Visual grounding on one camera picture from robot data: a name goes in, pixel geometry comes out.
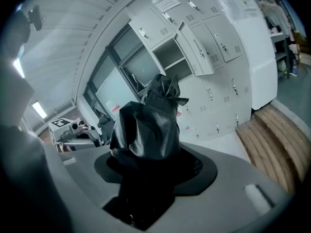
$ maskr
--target tied plastic bag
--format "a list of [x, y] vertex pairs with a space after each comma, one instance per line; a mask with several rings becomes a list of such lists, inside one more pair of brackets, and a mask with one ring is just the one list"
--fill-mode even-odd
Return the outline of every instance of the tied plastic bag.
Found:
[[130, 170], [147, 170], [159, 161], [180, 153], [178, 105], [188, 99], [179, 98], [177, 78], [157, 74], [147, 86], [142, 103], [129, 102], [119, 111], [111, 135], [111, 154]]

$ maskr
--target locker vent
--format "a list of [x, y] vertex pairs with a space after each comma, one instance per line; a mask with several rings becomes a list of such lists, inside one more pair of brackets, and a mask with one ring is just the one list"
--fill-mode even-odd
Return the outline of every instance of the locker vent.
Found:
[[193, 70], [193, 72], [197, 72], [198, 71], [198, 68], [197, 68], [196, 64], [192, 65], [192, 70]]
[[229, 102], [229, 101], [230, 101], [229, 96], [224, 97], [224, 103], [227, 103], [227, 102]]
[[211, 9], [210, 9], [213, 13], [217, 13], [218, 12], [218, 10], [216, 9], [216, 7], [211, 7]]
[[165, 35], [165, 34], [167, 34], [169, 32], [169, 30], [167, 29], [167, 28], [164, 28], [164, 29], [161, 29], [160, 30], [160, 33], [162, 34], [162, 35]]
[[235, 46], [234, 49], [236, 53], [241, 52], [240, 46]]
[[200, 110], [201, 110], [201, 112], [205, 111], [205, 110], [206, 110], [206, 106], [205, 106], [205, 105], [204, 105], [204, 106], [201, 106], [201, 107], [200, 107]]
[[194, 20], [194, 17], [191, 14], [187, 15], [186, 18], [187, 18], [188, 21], [193, 21]]
[[219, 57], [218, 57], [217, 54], [212, 55], [210, 58], [211, 58], [212, 62], [217, 62], [217, 61], [219, 61]]

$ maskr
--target paper sign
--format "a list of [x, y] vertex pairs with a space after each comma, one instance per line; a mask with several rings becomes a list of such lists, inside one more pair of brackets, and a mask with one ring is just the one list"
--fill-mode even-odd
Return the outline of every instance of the paper sign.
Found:
[[156, 7], [161, 11], [165, 12], [169, 9], [174, 8], [175, 6], [180, 5], [180, 2], [178, 0], [163, 0], [162, 2], [159, 2], [156, 4]]
[[114, 105], [111, 107], [111, 111], [115, 112], [116, 110], [118, 110], [120, 108], [120, 106], [118, 104]]

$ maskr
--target open locker door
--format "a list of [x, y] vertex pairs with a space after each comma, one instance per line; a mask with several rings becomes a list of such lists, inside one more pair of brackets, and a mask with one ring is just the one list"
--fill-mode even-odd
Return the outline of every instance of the open locker door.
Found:
[[183, 52], [194, 76], [214, 73], [205, 48], [184, 21], [178, 27], [174, 40]]

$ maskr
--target ceiling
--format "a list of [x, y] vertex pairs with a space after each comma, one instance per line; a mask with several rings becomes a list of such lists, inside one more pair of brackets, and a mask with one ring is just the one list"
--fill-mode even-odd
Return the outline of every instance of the ceiling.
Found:
[[39, 5], [43, 15], [42, 29], [36, 32], [32, 28], [20, 59], [25, 79], [35, 90], [30, 104], [39, 101], [48, 116], [70, 104], [74, 83], [81, 78], [77, 70], [83, 52], [117, 1], [26, 0], [23, 3], [21, 9], [25, 14]]

